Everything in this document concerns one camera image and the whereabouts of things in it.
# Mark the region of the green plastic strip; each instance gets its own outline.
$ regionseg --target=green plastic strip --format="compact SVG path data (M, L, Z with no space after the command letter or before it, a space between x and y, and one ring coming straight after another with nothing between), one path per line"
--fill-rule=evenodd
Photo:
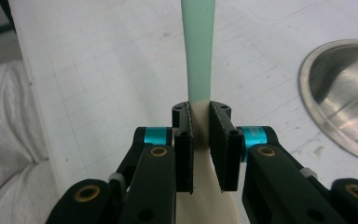
M211 99L214 0L182 0L188 101Z
M167 128L147 127L144 142L145 144L167 145Z
M245 144L243 161L247 161L249 148L256 144L266 144L268 139L266 132L260 126L244 126L241 128L243 131L243 143Z

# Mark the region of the white table surface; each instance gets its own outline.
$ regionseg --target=white table surface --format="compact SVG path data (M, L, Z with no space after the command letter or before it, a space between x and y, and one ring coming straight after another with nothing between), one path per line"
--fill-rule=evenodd
M187 100L180 1L10 5L61 194L106 180L136 127L171 126L172 106ZM358 1L216 1L212 100L232 107L235 125L272 126L328 188L358 178L358 158L313 123L297 76L313 49L346 38L358 38ZM245 222L241 190L234 195Z

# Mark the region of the white cloth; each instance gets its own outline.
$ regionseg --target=white cloth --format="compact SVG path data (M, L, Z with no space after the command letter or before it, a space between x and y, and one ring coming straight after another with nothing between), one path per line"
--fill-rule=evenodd
M0 65L0 223L44 223L59 200L24 64Z

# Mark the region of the metal sink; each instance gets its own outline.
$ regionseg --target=metal sink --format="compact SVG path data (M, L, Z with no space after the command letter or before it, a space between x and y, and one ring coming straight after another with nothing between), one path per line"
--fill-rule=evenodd
M358 40L314 50L300 69L299 88L316 124L358 156Z

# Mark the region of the mint green strip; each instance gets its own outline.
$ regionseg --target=mint green strip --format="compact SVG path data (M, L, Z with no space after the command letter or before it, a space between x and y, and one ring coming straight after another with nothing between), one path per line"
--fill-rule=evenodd
M211 99L214 0L182 0L188 101Z

